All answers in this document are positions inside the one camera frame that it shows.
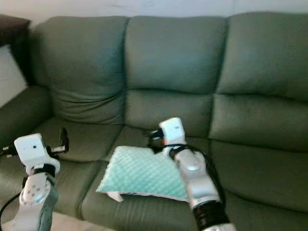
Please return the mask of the teal dotted pillow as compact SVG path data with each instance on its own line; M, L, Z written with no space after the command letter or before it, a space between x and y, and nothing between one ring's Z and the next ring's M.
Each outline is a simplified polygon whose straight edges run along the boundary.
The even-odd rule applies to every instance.
M174 161L143 147L116 147L95 191L117 202L122 202L125 194L188 200Z

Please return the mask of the green leather sofa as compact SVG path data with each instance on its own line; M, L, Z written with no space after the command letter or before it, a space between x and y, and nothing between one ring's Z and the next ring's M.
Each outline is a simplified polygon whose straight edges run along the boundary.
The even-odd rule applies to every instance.
M96 192L114 149L180 117L241 231L308 231L308 13L53 17L26 41L26 90L1 108L60 156L55 212L115 231L196 231L185 202Z

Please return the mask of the dark brown cloth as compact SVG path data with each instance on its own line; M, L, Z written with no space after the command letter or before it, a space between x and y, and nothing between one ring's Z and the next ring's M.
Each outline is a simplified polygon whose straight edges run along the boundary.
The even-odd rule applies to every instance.
M14 17L6 14L0 15L0 47L15 44L23 39L29 32L31 20Z

